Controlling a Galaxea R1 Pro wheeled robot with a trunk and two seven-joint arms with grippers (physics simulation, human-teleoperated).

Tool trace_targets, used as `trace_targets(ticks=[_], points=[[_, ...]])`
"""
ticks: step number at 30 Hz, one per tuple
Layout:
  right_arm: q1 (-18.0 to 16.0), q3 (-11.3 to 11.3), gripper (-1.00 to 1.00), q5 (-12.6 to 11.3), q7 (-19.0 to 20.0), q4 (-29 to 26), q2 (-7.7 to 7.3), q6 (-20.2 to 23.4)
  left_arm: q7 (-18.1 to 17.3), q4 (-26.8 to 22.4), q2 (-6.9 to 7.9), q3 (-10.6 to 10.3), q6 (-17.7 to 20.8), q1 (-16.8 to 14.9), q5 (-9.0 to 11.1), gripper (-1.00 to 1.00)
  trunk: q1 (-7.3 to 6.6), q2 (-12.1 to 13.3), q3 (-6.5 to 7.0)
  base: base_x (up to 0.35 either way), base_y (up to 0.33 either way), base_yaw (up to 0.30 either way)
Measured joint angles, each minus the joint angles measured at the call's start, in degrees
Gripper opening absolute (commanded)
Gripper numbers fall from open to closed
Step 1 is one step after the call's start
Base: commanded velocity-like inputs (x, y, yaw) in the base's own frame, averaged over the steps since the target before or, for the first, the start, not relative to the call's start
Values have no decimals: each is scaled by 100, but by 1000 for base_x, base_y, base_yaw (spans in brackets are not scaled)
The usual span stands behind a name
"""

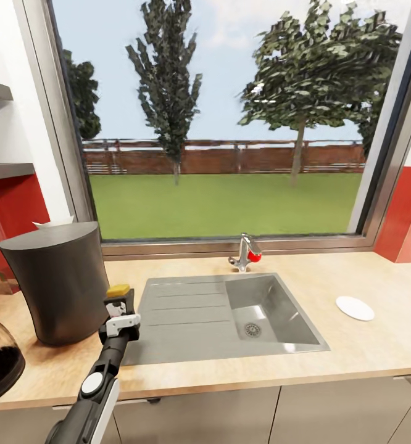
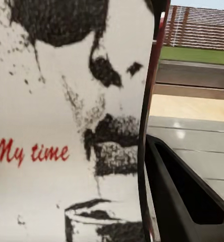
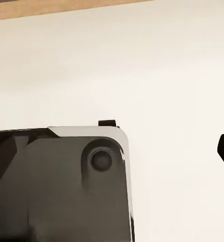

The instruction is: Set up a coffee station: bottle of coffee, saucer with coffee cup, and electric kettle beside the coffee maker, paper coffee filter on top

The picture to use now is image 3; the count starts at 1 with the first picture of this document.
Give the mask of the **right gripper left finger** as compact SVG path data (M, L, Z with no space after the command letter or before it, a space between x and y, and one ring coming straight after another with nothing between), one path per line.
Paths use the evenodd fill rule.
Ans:
M0 137L0 180L16 154L17 146L13 134Z

